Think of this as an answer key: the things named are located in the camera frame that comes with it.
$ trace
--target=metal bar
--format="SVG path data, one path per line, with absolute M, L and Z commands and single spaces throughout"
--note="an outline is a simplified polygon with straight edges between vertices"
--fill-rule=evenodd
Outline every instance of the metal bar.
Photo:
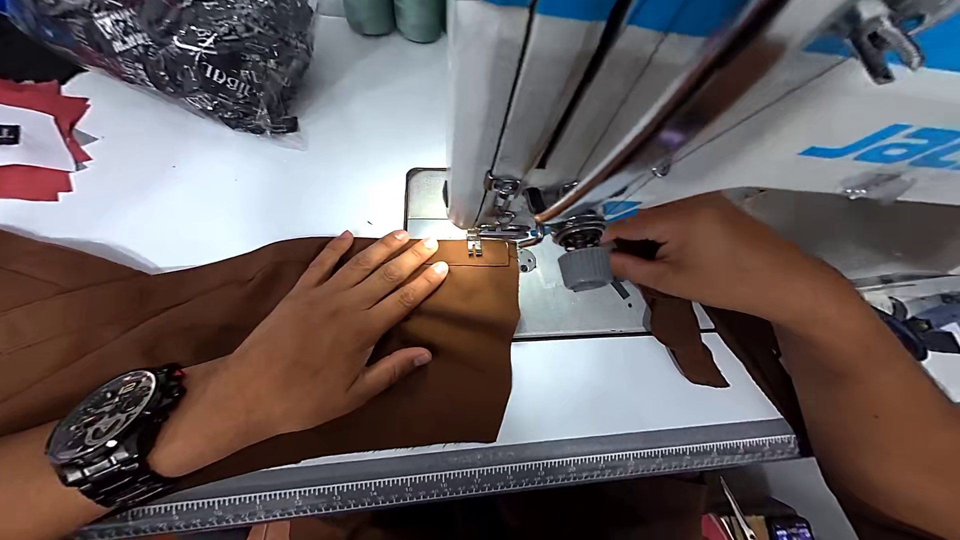
M 87 526 L 76 537 L 107 540 L 236 528 L 797 456 L 796 436 L 785 421 L 766 420 L 289 467 L 201 486 Z
M 749 62 L 738 61 L 745 58 L 746 45 L 760 37 L 786 2 L 755 0 L 729 28 L 710 39 L 699 60 L 663 93 L 610 155 L 557 203 L 538 213 L 537 223 L 548 224 L 586 210 L 580 208 L 583 205 L 571 209 L 601 184 L 613 185 L 604 193 L 594 193 L 591 200 L 612 197 L 735 103 L 785 52 L 771 44 L 765 48 L 770 54 L 759 57 L 766 62 L 756 61 L 756 56 Z

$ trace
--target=white fabric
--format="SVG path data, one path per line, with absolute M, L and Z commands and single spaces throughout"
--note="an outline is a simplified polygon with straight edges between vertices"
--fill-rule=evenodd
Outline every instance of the white fabric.
M 74 172 L 77 163 L 50 114 L 0 104 L 0 124 L 20 126 L 20 143 L 0 145 L 0 166 L 34 165 Z

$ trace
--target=grey knob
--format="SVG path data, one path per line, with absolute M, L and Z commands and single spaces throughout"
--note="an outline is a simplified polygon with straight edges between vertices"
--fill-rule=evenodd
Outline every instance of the grey knob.
M 564 286 L 580 292 L 600 288 L 613 281 L 607 248 L 583 248 L 568 251 L 557 259 Z

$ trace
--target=scissors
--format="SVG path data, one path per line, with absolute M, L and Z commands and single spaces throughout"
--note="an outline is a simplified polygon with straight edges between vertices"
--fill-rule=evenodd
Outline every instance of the scissors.
M 730 502 L 730 506 L 733 507 L 733 517 L 736 518 L 736 522 L 740 525 L 740 529 L 743 530 L 743 535 L 747 540 L 756 540 L 756 533 L 749 525 L 747 525 L 747 520 L 743 516 L 743 512 L 740 511 L 739 504 L 736 503 L 736 499 L 733 498 L 733 493 L 730 491 L 730 487 L 727 486 L 727 481 L 720 477 L 720 485 L 723 487 L 723 494 L 727 496 L 727 501 Z

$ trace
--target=plastic bag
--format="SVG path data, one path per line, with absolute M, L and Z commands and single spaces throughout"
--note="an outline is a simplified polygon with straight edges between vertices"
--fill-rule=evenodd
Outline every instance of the plastic bag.
M 7 0 L 23 32 L 234 130 L 295 132 L 313 52 L 307 0 Z

